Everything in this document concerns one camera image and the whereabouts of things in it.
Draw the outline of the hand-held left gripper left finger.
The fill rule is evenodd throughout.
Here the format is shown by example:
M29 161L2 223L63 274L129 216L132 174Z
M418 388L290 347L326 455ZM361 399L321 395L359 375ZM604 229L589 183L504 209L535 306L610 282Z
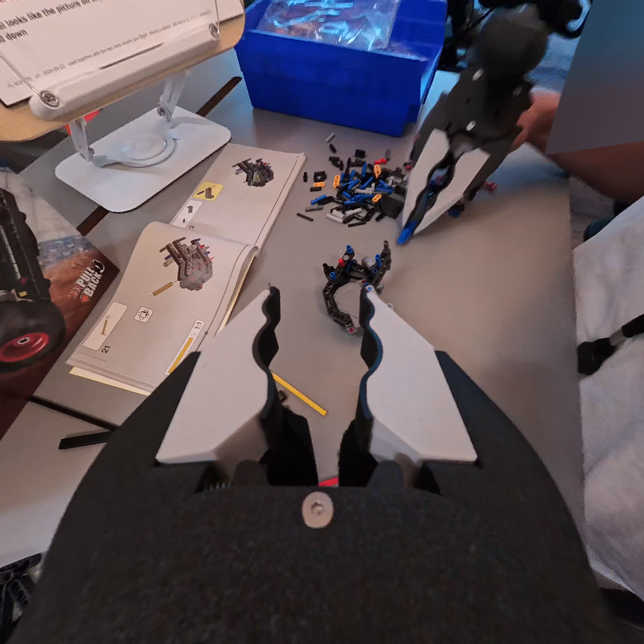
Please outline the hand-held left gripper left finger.
M259 460L283 435L270 363L278 352L280 293L264 290L205 340L165 438L161 464Z

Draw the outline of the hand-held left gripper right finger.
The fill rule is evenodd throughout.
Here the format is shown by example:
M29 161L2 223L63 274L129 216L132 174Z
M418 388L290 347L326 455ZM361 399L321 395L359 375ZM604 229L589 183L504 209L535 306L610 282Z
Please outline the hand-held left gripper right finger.
M477 453L433 346L375 290L362 290L367 371L355 416L359 448L380 461L472 464Z

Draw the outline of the blue lego beam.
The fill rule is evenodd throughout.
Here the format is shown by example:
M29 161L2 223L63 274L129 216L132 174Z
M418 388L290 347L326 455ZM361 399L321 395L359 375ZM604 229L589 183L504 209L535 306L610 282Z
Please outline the blue lego beam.
M437 190L436 183L431 181L419 192L412 203L410 214L405 215L403 218L403 225L397 238L398 245L407 243L413 237L428 210L435 205Z

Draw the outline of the pile of mixed lego pieces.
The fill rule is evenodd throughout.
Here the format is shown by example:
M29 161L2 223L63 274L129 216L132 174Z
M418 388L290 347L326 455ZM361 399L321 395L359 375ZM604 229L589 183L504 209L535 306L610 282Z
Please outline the pile of mixed lego pieces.
M500 153L507 152L507 147L501 140L495 141L494 144L497 146L496 157L488 160L488 170L482 168L463 197L445 213L447 216L459 217L466 207L466 202L473 199L477 191L487 184L487 175L502 162ZM325 172L315 173L315 184L310 186L310 191L316 194L305 209L306 212L322 210L324 206L332 204L335 212L327 213L329 219L339 223L354 219L354 225L364 224L375 213L378 213L378 219L385 216L398 217L404 206L398 198L406 197L408 177L414 164L408 160L402 167L391 169L385 166L390 157L369 164L362 155L363 151L356 150L356 159L349 158L346 167L342 165L339 157L329 157L329 161L337 167L338 174L328 180ZM452 177L452 169L450 166L448 169L436 171L432 181L436 183L437 188L441 189Z

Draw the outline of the lego instruction booklet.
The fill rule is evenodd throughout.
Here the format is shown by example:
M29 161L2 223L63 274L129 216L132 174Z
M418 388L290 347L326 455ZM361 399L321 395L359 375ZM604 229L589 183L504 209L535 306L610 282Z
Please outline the lego instruction booklet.
M70 374L148 395L219 333L304 163L226 145L173 220L142 231Z

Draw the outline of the grey black lego assembly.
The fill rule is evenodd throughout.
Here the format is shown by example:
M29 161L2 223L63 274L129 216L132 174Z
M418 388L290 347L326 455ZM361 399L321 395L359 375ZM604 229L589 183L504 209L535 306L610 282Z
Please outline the grey black lego assembly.
M359 321L356 321L350 312L342 309L336 295L345 286L357 285L359 289L371 286L378 295L382 294L382 280L391 269L391 250L387 240L384 240L382 251L373 258L364 257L360 262L351 245L346 246L346 251L332 267L323 264L326 284L323 288L323 300L326 313L336 326L349 335L358 333Z

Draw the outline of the person's right forearm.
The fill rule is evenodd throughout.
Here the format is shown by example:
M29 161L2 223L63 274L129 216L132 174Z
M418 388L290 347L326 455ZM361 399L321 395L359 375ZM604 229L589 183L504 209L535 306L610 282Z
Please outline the person's right forearm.
M605 197L633 204L643 196L643 142L568 151L549 157Z

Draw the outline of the yellow lego axle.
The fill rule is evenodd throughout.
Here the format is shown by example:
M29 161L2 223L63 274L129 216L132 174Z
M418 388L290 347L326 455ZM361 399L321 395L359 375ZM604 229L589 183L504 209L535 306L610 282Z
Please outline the yellow lego axle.
M280 377L278 374L274 372L271 372L271 375L278 386L282 387L282 389L292 394L295 398L297 398L302 403L310 407L311 410L314 410L317 414L321 415L322 417L325 417L327 415L328 412L325 408L318 405L318 403L314 402L310 397L308 397L303 392L298 390L296 387L288 383L285 379L283 379L282 377Z

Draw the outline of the long black lego rod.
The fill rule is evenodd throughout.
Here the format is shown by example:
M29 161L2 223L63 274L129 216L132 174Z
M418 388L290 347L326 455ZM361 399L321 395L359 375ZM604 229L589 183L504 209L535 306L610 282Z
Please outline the long black lego rod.
M97 431L85 434L70 435L60 439L58 450L64 451L81 447L97 446L105 444L113 435L114 431Z

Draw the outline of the person's right hand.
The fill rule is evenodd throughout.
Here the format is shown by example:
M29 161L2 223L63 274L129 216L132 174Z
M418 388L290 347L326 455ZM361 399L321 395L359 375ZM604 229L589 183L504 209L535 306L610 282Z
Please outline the person's right hand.
M551 129L552 106L556 109L556 95L550 92L535 92L531 95L531 105L517 122L519 133L513 141L510 151L514 152L524 144L529 144L542 153L545 152Z

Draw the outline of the blue plastic bin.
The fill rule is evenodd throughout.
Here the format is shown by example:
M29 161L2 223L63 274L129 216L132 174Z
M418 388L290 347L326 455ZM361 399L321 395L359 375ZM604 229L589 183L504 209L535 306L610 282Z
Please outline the blue plastic bin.
M268 1L246 9L235 47L254 108L399 137L415 123L439 63L446 1L402 1L393 42L363 52L257 29Z

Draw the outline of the clear plastic bag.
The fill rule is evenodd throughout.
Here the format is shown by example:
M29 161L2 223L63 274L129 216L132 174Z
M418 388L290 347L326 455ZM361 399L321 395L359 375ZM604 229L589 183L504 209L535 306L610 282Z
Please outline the clear plastic bag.
M387 49L399 1L271 1L256 27L278 36L372 52Z

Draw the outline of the person's white t-shirt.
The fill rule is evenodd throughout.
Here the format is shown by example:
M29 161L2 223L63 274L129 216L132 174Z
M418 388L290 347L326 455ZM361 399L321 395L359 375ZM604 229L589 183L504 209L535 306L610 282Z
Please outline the person's white t-shirt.
M582 536L592 567L643 599L643 198L573 259L578 349L612 350L579 381Z

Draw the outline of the white wooden document stand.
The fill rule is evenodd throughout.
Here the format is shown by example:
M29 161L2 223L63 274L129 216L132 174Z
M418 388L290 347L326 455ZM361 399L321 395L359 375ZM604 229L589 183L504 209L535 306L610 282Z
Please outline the white wooden document stand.
M32 108L40 104L31 99L1 105L1 141L30 141L67 125L76 152L56 167L56 177L111 212L131 211L230 141L227 128L179 108L178 101L189 71L233 48L244 26L245 10L242 17L222 23L221 49L215 54L193 57L95 101L81 101L52 120L39 118ZM89 143L88 114L162 81L165 86L154 109Z

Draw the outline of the laminated instruction sheet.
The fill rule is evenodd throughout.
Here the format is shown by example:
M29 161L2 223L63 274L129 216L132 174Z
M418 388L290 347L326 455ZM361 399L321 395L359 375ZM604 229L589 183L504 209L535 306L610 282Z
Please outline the laminated instruction sheet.
M241 1L2 1L1 104L44 120L221 49Z

